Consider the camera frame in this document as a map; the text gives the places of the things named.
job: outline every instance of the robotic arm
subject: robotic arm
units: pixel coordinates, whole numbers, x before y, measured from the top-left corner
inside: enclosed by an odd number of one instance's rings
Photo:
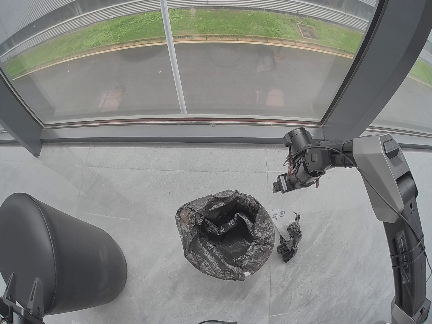
[[[289,148],[288,172],[277,177],[273,193],[313,184],[326,170],[356,167],[363,178],[376,218],[384,223],[393,269],[395,297],[392,324],[420,324],[429,313],[426,298],[426,252],[417,210],[418,190],[402,150],[390,134],[345,143],[313,142],[303,127],[283,138]]]

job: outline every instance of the curb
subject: curb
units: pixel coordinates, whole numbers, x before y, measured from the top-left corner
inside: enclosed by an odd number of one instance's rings
[[[301,40],[290,40],[284,38],[269,38],[269,37],[256,37],[256,36],[248,36],[248,35],[185,35],[185,36],[177,36],[173,37],[174,44],[184,44],[184,43],[204,43],[204,42],[212,42],[212,43],[242,43],[242,44],[259,44],[259,45],[274,45],[279,47],[288,47],[288,48],[297,48],[297,49],[305,49],[310,51],[318,51],[321,53],[346,57],[352,59],[354,54],[344,52],[337,48],[329,48],[325,46],[321,46],[317,43],[312,42],[304,42]],[[57,58],[54,61],[46,62],[38,67],[34,67],[27,72],[21,73],[14,77],[12,80],[16,80],[22,78],[28,74],[35,73],[37,71],[43,70],[45,68],[49,68],[54,65],[58,65],[64,62],[76,60],[82,57],[88,57],[97,54],[108,53],[111,51],[117,51],[122,49],[130,49],[130,48],[138,48],[138,47],[147,47],[151,45],[165,45],[167,44],[165,37],[158,38],[150,38],[146,40],[137,40],[134,42],[121,43],[121,44],[112,44],[107,46],[100,46],[91,48],[88,51],[73,53],[68,55],[67,57]]]

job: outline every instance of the trash can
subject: trash can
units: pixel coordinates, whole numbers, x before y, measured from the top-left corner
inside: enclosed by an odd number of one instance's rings
[[[193,200],[181,206],[175,217],[184,256],[207,275],[243,281],[273,251],[269,214],[254,197],[239,191]]]
[[[0,231],[0,273],[5,282],[17,275],[16,300],[22,306],[36,277],[46,315],[106,304],[126,283],[126,260],[108,233],[28,194],[6,198]]]

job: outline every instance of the black stool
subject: black stool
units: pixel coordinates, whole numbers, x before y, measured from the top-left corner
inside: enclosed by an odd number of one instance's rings
[[[0,273],[5,282],[17,275],[22,306],[35,277],[42,281],[46,315],[109,303],[126,283],[126,260],[108,233],[28,194],[3,202],[0,232]]]

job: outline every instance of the crumpled black plastic bag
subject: crumpled black plastic bag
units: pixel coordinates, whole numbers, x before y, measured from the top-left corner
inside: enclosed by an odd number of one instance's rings
[[[274,227],[252,196],[226,190],[182,205],[175,215],[185,257],[202,273],[245,280],[273,251]]]
[[[300,240],[302,239],[302,231],[300,230],[300,215],[295,213],[295,221],[291,223],[287,231],[291,237],[289,240],[285,240],[281,235],[279,238],[280,246],[277,247],[277,252],[282,255],[285,263],[289,262],[292,257],[297,253]]]

